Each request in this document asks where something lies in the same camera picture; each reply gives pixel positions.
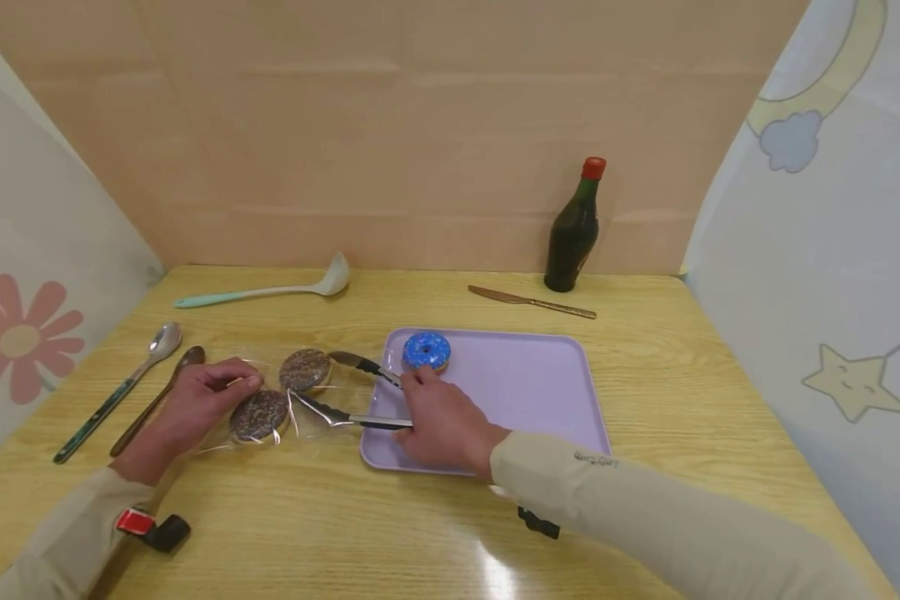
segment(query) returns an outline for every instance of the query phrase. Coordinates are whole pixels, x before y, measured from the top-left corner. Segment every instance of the lavender tray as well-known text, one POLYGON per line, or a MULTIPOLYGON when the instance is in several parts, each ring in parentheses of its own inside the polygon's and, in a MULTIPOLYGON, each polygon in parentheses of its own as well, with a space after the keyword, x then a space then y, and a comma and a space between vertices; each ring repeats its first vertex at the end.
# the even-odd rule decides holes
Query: lavender tray
MULTIPOLYGON (((403 373, 403 345, 418 331, 405 327, 389 334, 381 364, 403 373)), ((550 433, 597 453, 610 453, 587 354, 576 340, 563 335, 438 331, 452 349, 450 364, 440 378, 460 386, 490 421, 505 428, 550 433)), ((377 417, 410 418, 403 392, 382 380, 373 388, 368 411, 377 417)), ((374 468, 465 474, 419 465, 404 454, 389 431, 380 429, 363 429, 360 453, 374 468)))

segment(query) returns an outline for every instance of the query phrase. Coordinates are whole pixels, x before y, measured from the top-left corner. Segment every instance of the cloud pattern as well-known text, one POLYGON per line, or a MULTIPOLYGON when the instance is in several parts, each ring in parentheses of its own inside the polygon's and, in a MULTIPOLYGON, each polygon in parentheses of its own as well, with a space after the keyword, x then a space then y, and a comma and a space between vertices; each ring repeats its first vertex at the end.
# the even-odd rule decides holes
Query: cloud pattern
POLYGON ((817 133, 823 115, 817 110, 798 112, 783 121, 773 121, 760 135, 760 150, 770 157, 773 171, 799 173, 817 154, 817 133))

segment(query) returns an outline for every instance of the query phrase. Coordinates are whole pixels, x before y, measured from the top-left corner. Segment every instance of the white curtain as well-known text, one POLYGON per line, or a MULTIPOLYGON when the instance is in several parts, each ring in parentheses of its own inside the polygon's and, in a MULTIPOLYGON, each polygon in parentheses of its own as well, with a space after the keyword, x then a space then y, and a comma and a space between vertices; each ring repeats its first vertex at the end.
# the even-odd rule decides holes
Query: white curtain
POLYGON ((762 96, 686 280, 900 592, 900 0, 812 1, 762 96))
POLYGON ((162 273, 0 58, 0 442, 162 273))

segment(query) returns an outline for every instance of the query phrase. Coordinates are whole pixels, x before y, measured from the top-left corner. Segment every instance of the red clip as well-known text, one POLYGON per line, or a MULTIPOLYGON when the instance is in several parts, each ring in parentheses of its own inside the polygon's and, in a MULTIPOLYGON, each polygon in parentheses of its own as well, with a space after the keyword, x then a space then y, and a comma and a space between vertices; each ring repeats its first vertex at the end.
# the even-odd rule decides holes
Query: red clip
POLYGON ((129 507, 117 519, 117 529, 134 536, 146 535, 156 526, 156 519, 135 507, 129 507))

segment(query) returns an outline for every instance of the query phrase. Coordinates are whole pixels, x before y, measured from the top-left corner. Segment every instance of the clear plastic wrap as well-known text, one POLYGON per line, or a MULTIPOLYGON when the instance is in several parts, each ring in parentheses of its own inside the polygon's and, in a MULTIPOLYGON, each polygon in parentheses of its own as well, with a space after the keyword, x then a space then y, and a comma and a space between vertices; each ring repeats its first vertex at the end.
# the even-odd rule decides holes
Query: clear plastic wrap
POLYGON ((333 361, 329 349, 298 345, 236 348, 238 358, 264 375, 259 392, 243 400, 200 447, 200 453, 218 449, 271 447, 298 442, 355 443, 359 425, 332 425, 309 406, 300 394, 345 413, 365 413, 375 377, 333 361))

